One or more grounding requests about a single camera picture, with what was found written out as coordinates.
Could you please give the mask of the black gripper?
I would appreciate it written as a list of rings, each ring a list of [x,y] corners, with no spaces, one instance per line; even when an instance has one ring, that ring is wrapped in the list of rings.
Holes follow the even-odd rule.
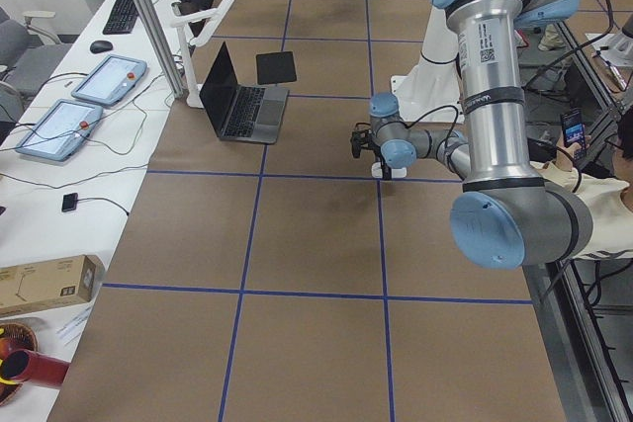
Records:
[[[376,156],[376,178],[388,181],[393,179],[393,170],[381,154]]]

